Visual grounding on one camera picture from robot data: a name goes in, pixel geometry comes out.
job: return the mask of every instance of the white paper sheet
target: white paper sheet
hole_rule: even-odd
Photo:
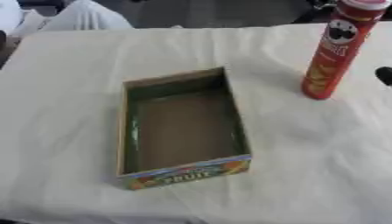
[[[0,72],[0,215],[35,223],[390,223],[392,92],[374,70],[392,64],[392,24],[377,25],[331,99],[314,101],[299,85],[324,26],[27,38]],[[217,66],[227,67],[245,120],[250,171],[121,188],[122,81]]]

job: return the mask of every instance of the floor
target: floor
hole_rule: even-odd
[[[95,0],[137,28],[243,27],[288,24],[311,7],[305,0]]]

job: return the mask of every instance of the colorful box label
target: colorful box label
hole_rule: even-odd
[[[175,171],[151,175],[142,178],[127,178],[130,189],[137,190],[153,186],[165,186],[197,179],[211,178],[220,175],[245,172],[249,168],[250,160],[231,161],[223,164],[208,166],[188,166]]]

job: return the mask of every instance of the black chair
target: black chair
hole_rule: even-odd
[[[59,13],[66,7],[63,0],[18,0],[20,6],[22,7],[38,7],[38,6],[50,6],[56,9],[56,12]]]
[[[302,16],[297,18],[293,24],[307,24],[314,22],[315,19],[324,18],[326,22],[329,19],[329,15],[333,12],[336,6],[337,0],[306,0],[310,5],[311,9],[304,13]]]

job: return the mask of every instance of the pringles logo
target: pringles logo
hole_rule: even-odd
[[[334,19],[328,24],[321,45],[334,54],[344,57],[349,48],[345,44],[353,41],[357,34],[358,29],[352,23],[342,19]]]

